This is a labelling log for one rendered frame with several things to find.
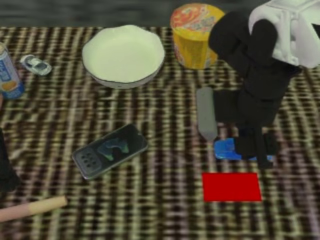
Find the small toy car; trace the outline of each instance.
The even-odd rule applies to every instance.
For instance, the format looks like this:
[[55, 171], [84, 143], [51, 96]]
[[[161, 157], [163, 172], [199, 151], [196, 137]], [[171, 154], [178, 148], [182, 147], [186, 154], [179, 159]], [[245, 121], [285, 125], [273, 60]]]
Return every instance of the small toy car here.
[[39, 76], [48, 75], [52, 67], [47, 62], [40, 60], [34, 55], [26, 55], [20, 59], [20, 63], [30, 72]]
[[[236, 153], [235, 141], [233, 138], [218, 140], [214, 143], [214, 154], [217, 159], [242, 160], [242, 156]], [[268, 155], [269, 161], [273, 160], [273, 156]], [[256, 157], [249, 158], [250, 161], [257, 161]]]

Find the spray can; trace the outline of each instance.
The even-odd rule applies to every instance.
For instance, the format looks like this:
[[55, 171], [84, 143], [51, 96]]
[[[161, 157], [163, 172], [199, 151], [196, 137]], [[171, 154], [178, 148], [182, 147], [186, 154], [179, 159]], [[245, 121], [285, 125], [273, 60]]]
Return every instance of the spray can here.
[[0, 92], [5, 99], [17, 99], [25, 91], [6, 46], [0, 42]]

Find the woven rug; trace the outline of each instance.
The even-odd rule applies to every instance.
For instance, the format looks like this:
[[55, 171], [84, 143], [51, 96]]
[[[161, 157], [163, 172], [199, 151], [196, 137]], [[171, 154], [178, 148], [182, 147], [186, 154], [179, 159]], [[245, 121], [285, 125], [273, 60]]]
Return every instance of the woven rug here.
[[[68, 206], [0, 224], [1, 240], [317, 240], [320, 239], [320, 68], [292, 80], [269, 129], [281, 145], [272, 170], [216, 160], [196, 127], [197, 88], [236, 89], [222, 61], [187, 70], [175, 60], [168, 28], [161, 73], [149, 84], [114, 90], [95, 82], [81, 49], [99, 28], [0, 28], [18, 61], [32, 53], [53, 66], [38, 77], [19, 69], [26, 93], [0, 112], [11, 162], [22, 179], [0, 208], [66, 195]], [[74, 150], [135, 124], [148, 151], [85, 181]], [[219, 125], [220, 137], [236, 134]], [[204, 203], [203, 172], [257, 172], [263, 202]]]

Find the red object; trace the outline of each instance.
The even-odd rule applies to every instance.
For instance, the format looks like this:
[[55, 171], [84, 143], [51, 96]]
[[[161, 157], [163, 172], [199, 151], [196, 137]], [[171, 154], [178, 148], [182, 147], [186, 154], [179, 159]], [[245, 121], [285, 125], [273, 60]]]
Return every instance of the red object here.
[[261, 202], [256, 173], [203, 173], [205, 202]]

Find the cell phone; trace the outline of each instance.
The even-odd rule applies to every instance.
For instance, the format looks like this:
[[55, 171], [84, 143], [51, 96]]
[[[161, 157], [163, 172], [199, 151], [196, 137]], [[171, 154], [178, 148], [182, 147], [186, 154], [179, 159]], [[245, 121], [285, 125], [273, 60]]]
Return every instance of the cell phone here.
[[72, 158], [83, 178], [92, 180], [147, 148], [146, 138], [136, 126], [128, 124], [79, 148]]

